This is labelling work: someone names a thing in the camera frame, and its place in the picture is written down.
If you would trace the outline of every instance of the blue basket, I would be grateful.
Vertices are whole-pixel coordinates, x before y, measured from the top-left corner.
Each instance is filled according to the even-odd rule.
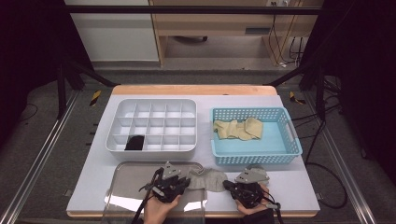
[[[212,123],[234,119],[241,122],[247,118],[263,122],[262,138],[219,139],[212,131],[212,152],[217,165],[285,164],[302,154],[300,140],[284,107],[213,108],[211,114]]]

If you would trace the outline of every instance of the black wall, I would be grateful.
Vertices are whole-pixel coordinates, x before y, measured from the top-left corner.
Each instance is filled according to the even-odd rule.
[[[51,5],[61,6],[64,1],[3,0],[0,3],[0,146],[26,107],[27,94],[56,80],[61,59],[59,48],[53,46],[55,42],[60,43],[70,58],[92,69],[70,15],[42,9]]]
[[[325,75],[340,77],[341,103],[362,148],[396,184],[396,1],[358,0],[349,11],[346,2],[325,2],[347,16],[321,66]],[[342,18],[318,19],[305,60]]]

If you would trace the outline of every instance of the transparent container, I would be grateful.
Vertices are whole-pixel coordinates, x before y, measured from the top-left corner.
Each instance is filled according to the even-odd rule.
[[[126,224],[134,219],[146,191],[141,189],[151,181],[155,171],[165,162],[126,161],[117,168],[106,196],[106,207],[102,218],[103,224]],[[180,177],[187,176],[190,169],[203,169],[196,162],[172,162],[181,171]],[[169,214],[164,223],[205,223],[205,191],[203,189],[185,189],[178,206]]]

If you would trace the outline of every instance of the floor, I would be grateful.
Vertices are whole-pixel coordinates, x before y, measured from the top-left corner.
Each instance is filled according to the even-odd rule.
[[[169,41],[163,67],[100,70],[98,73],[114,82],[128,84],[261,85],[294,69],[297,61],[287,60],[290,63],[286,67],[273,66],[261,39],[257,37],[218,36],[209,37],[206,42],[200,38],[173,37]],[[21,115],[21,122],[0,151],[2,221],[13,217],[15,219],[8,223],[98,223],[98,219],[75,220],[64,211],[89,152],[95,127],[106,107],[106,99],[111,93],[110,88],[84,78],[84,91],[67,92],[76,105],[65,124],[59,124],[56,120],[56,83],[38,88],[29,95],[29,104]],[[336,83],[336,79],[329,77],[329,80]],[[292,118],[314,113],[314,92],[300,91],[298,82],[299,77],[296,77],[277,87]],[[92,94],[98,89],[102,90],[100,100],[96,106],[88,106]],[[292,102],[291,91],[296,99],[305,100],[306,104]],[[337,105],[336,97],[332,97],[330,92],[326,93],[326,98],[327,106]],[[326,126],[320,131],[310,154],[310,161],[325,165],[337,177],[317,165],[307,166],[315,191],[323,196],[321,211],[313,218],[285,218],[285,222],[395,223],[393,208],[396,206],[396,188],[375,161],[361,157],[359,142],[340,112],[340,107],[335,107],[327,113]],[[311,118],[294,121],[302,141],[304,158],[319,124],[319,120]],[[46,142],[52,128],[57,125],[63,127],[63,133],[55,139],[55,143]],[[339,209],[334,207],[343,203],[344,196],[337,178],[344,183],[349,196],[346,205]],[[222,219],[221,223],[235,221],[237,223],[237,220]],[[219,220],[209,219],[206,222],[219,223]]]

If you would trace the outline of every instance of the black cable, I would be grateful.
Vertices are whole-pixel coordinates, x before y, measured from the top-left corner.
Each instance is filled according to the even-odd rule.
[[[319,200],[319,202],[322,203],[322,204],[325,205],[325,206],[328,206],[328,207],[330,207],[330,208],[332,208],[332,209],[340,209],[340,208],[344,207],[344,206],[347,204],[347,190],[346,190],[346,188],[345,188],[343,182],[342,182],[341,179],[340,179],[333,171],[331,171],[329,168],[327,168],[327,167],[325,167],[325,166],[323,166],[323,165],[321,165],[321,164],[315,163],[315,162],[309,162],[309,157],[310,157],[310,155],[311,155],[312,149],[314,148],[314,144],[315,144],[315,142],[317,141],[317,138],[318,138],[319,133],[323,130],[323,128],[324,128],[325,125],[326,125],[326,121],[323,120],[323,121],[320,123],[320,125],[319,125],[319,127],[318,127],[318,130],[317,130],[317,132],[316,132],[316,134],[314,135],[314,139],[312,140],[311,146],[309,147],[308,153],[307,153],[307,155],[306,155],[306,157],[305,157],[304,165],[305,165],[305,167],[306,167],[307,165],[316,165],[317,167],[320,167],[320,168],[324,169],[325,171],[329,172],[329,174],[331,174],[332,176],[334,176],[334,178],[340,183],[340,186],[341,186],[341,188],[343,189],[343,192],[344,192],[344,199],[343,199],[343,202],[342,202],[341,204],[339,204],[339,205],[331,205],[331,204],[328,204],[328,203],[325,203],[325,202]]]
[[[330,95],[330,96],[328,96],[328,97],[326,97],[326,98],[324,99],[324,103],[327,104],[327,101],[328,101],[329,99],[331,99],[331,98],[334,98],[334,97],[338,99],[338,97],[340,97],[340,96],[337,95],[337,94],[335,94],[335,95]]]
[[[304,125],[304,124],[306,124],[306,123],[311,122],[312,120],[314,120],[314,119],[316,119],[316,118],[317,118],[317,117],[314,116],[312,119],[309,119],[309,120],[306,121],[306,122],[303,122],[303,123],[300,123],[300,124],[298,124],[298,125],[295,125],[294,128],[298,128],[298,127],[300,127],[300,126],[302,126],[302,125]]]
[[[301,139],[310,138],[310,137],[315,137],[315,136],[314,135],[309,135],[309,136],[298,137],[298,138],[301,140]]]
[[[314,166],[320,167],[320,168],[322,168],[323,170],[329,172],[329,174],[331,174],[331,175],[340,183],[341,188],[343,188],[344,199],[343,199],[343,201],[341,202],[341,204],[339,204],[339,205],[332,205],[332,204],[325,203],[325,202],[323,202],[322,200],[318,200],[318,201],[319,201],[320,203],[322,203],[323,205],[328,206],[328,207],[330,207],[330,208],[332,208],[332,209],[340,209],[340,208],[343,208],[343,207],[347,204],[347,190],[346,190],[346,187],[344,186],[343,182],[341,181],[341,179],[340,179],[333,171],[331,171],[329,168],[327,168],[327,167],[324,166],[324,165],[320,165],[320,164],[315,163],[315,162],[307,162],[307,163],[305,164],[305,166],[307,166],[307,165],[314,165]]]
[[[275,56],[275,53],[274,53],[274,50],[273,50],[273,48],[272,48],[272,46],[271,46],[271,34],[272,34],[272,32],[274,31],[274,35],[275,35],[275,39],[276,39],[276,44],[277,44],[277,49],[279,50],[279,56],[280,56],[280,58],[284,61],[285,64],[287,64],[287,63],[293,63],[293,62],[289,62],[289,61],[285,60],[285,59],[283,58],[283,56],[282,56],[282,52],[281,52],[281,50],[280,50],[280,45],[279,45],[279,41],[278,41],[278,39],[277,39],[276,29],[275,29],[276,14],[274,14],[273,16],[274,16],[274,18],[273,18],[273,24],[272,24],[272,26],[271,26],[270,33],[268,34],[268,45],[269,45],[269,47],[270,47],[270,50],[271,50],[271,52],[272,52],[273,55],[274,55],[274,59],[275,59],[275,61],[276,61],[276,64],[279,64],[279,61],[277,60],[277,58],[276,58],[276,56]]]
[[[264,200],[277,206],[277,208],[275,208],[276,217],[277,217],[277,220],[279,221],[279,223],[283,224],[284,223],[283,222],[283,218],[282,218],[282,215],[280,213],[280,203],[276,203],[274,197],[269,192],[267,192],[265,190],[263,190],[263,192],[268,194],[268,197],[271,198],[271,199],[269,199],[268,197],[262,196],[264,198]]]
[[[328,112],[329,110],[334,109],[334,108],[336,108],[339,105],[340,104],[332,105],[332,106],[326,108],[325,111]],[[317,116],[317,115],[318,115],[318,113],[315,113],[315,114],[307,115],[307,116],[300,117],[300,118],[297,118],[297,119],[292,119],[292,121],[300,120],[300,119],[308,119],[308,118],[311,118],[311,117],[314,117],[314,116]]]
[[[304,38],[301,37],[301,38],[300,38],[300,46],[299,46],[299,48],[298,48],[298,53],[297,53],[297,60],[296,60],[296,63],[297,63],[296,65],[297,65],[297,66],[300,65],[300,60],[301,60],[300,54],[303,53],[303,52],[301,52],[301,48],[302,48],[303,42],[304,42]]]
[[[27,117],[26,119],[21,119],[20,122],[23,122],[23,121],[26,121],[28,119],[31,119],[38,111],[38,106],[37,105],[34,105],[34,104],[26,104],[26,105],[32,105],[35,108],[35,112],[33,112],[33,114],[31,116]]]
[[[324,87],[327,90],[335,92],[335,93],[340,93],[341,92],[341,89],[337,85],[333,84],[332,82],[330,82],[326,78],[324,78]]]
[[[155,179],[159,174],[163,172],[163,168],[161,167],[158,169],[151,178],[150,186],[153,186]],[[135,224],[136,221],[139,219],[140,213],[142,212],[143,208],[146,206],[146,203],[150,199],[149,194],[151,193],[151,189],[148,189],[145,198],[143,199],[142,203],[140,204],[139,208],[137,209],[136,213],[134,214],[134,219],[132,220],[131,224]]]
[[[290,47],[289,47],[289,58],[291,58],[291,59],[294,59],[293,57],[291,57],[291,49],[293,48],[293,45],[294,45],[294,40],[296,39],[296,37],[294,37],[292,40],[291,40],[291,43],[290,43]]]
[[[323,120],[323,121],[320,123],[319,128],[317,129],[317,132],[315,133],[314,139],[312,140],[311,146],[309,147],[308,153],[306,154],[306,157],[305,157],[305,162],[304,162],[305,166],[306,166],[306,163],[309,161],[309,157],[311,156],[312,149],[314,148],[314,144],[315,144],[315,142],[317,141],[317,138],[318,138],[318,136],[319,136],[319,133],[320,133],[321,130],[324,128],[324,125],[325,125],[325,124],[326,124],[326,121]]]

